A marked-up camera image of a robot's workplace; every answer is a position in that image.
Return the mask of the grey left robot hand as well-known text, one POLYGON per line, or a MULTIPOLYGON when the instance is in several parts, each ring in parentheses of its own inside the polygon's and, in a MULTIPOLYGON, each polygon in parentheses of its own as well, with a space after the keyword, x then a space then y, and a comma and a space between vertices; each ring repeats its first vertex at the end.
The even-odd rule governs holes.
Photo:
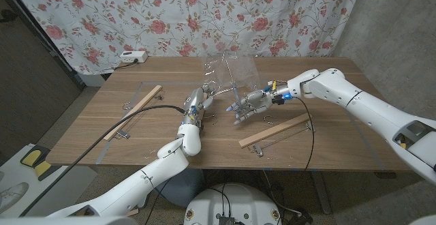
POLYGON ((194 89, 186 98, 183 104, 183 110, 186 113, 198 114, 202 110, 207 110, 213 103, 214 89, 208 85, 203 85, 194 89))

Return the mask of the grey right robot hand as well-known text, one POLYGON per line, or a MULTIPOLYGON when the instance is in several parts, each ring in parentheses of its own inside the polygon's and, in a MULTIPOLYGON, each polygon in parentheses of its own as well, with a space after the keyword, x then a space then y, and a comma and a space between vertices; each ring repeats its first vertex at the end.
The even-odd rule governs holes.
POLYGON ((272 100, 269 92, 257 90, 234 102, 226 110, 235 112, 234 125, 238 125, 252 115, 268 110, 273 105, 272 100))

